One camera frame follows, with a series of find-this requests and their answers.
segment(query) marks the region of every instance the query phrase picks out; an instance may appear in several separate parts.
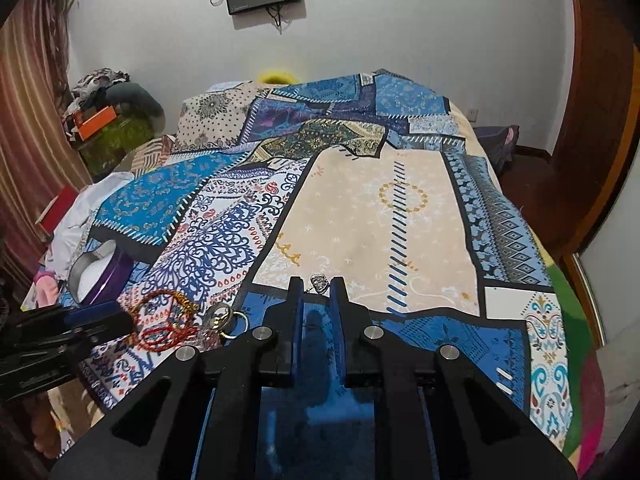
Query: silver screw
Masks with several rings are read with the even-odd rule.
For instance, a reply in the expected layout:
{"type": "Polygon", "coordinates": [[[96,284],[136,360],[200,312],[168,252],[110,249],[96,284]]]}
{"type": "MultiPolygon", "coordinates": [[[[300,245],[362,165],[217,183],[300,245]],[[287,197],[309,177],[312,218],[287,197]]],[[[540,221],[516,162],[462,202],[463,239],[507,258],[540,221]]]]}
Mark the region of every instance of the silver screw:
{"type": "Polygon", "coordinates": [[[193,346],[181,346],[175,351],[175,358],[178,361],[188,361],[196,355],[196,349],[193,346]]]}
{"type": "Polygon", "coordinates": [[[268,339],[273,334],[273,330],[268,326],[257,326],[253,330],[251,330],[251,334],[259,341],[263,339],[268,339]]]}
{"type": "Polygon", "coordinates": [[[448,360],[457,359],[460,356],[460,350],[453,345],[444,345],[440,349],[440,355],[448,360]]]}
{"type": "Polygon", "coordinates": [[[380,339],[385,334],[379,326],[369,325],[364,329],[364,335],[369,339],[380,339]]]}

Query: curtain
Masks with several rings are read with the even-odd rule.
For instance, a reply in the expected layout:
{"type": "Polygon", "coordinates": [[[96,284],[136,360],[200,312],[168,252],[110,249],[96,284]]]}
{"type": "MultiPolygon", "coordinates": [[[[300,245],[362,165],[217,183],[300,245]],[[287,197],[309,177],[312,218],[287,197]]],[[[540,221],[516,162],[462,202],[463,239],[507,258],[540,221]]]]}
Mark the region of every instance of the curtain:
{"type": "Polygon", "coordinates": [[[20,0],[0,29],[0,265],[23,284],[46,250],[36,218],[63,186],[91,183],[60,122],[70,102],[66,1],[20,0]]]}

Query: gold ring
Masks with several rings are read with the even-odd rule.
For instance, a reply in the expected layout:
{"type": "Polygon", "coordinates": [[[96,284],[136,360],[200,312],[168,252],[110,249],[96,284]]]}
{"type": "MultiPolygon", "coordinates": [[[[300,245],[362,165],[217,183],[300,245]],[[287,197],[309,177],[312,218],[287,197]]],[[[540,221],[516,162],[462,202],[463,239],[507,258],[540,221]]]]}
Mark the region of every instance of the gold ring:
{"type": "MultiPolygon", "coordinates": [[[[245,316],[244,312],[240,312],[239,310],[234,310],[232,311],[231,314],[232,315],[235,314],[236,316],[244,319],[244,330],[242,330],[242,333],[245,333],[247,330],[249,330],[249,318],[245,316]]],[[[222,330],[220,331],[220,335],[225,339],[235,339],[236,337],[238,337],[237,335],[227,335],[224,332],[222,332],[222,330]]]]}

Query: colorful bed sheet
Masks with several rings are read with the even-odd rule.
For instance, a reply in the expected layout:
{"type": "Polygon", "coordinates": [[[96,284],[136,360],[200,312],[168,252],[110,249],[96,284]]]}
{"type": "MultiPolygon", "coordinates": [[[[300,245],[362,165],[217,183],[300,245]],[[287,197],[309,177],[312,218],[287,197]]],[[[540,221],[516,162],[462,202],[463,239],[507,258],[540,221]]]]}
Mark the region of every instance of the colorful bed sheet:
{"type": "MultiPolygon", "coordinates": [[[[138,261],[123,307],[181,290],[198,323],[224,301],[255,326],[290,276],[343,276],[375,323],[458,346],[576,467],[593,459],[580,456],[582,412],[598,412],[580,394],[580,306],[466,119],[415,82],[380,71],[187,101],[174,152],[103,204],[87,249],[109,238],[138,261]]],[[[305,295],[300,380],[264,392],[258,478],[373,478],[372,400],[338,382],[326,306],[305,295]]],[[[109,409],[170,353],[123,339],[81,368],[109,409]]]]}

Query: bedspread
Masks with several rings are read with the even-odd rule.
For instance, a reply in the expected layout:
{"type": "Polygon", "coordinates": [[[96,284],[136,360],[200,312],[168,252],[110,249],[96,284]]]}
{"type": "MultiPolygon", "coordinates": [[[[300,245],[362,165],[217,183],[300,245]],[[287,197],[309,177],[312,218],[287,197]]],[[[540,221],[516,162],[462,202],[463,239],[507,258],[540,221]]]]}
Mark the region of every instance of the bedspread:
{"type": "MultiPolygon", "coordinates": [[[[164,166],[104,202],[86,249],[110,238],[137,261],[123,307],[181,290],[197,323],[224,301],[255,326],[290,276],[343,276],[375,323],[458,346],[578,469],[593,458],[580,444],[604,407],[581,384],[599,371],[580,305],[466,119],[415,82],[379,71],[187,100],[164,166]]],[[[305,295],[296,386],[263,393],[259,478],[373,478],[372,400],[338,382],[326,304],[305,295]]],[[[169,308],[157,298],[143,325],[169,308]]],[[[108,409],[170,352],[122,339],[81,369],[108,409]]]]}

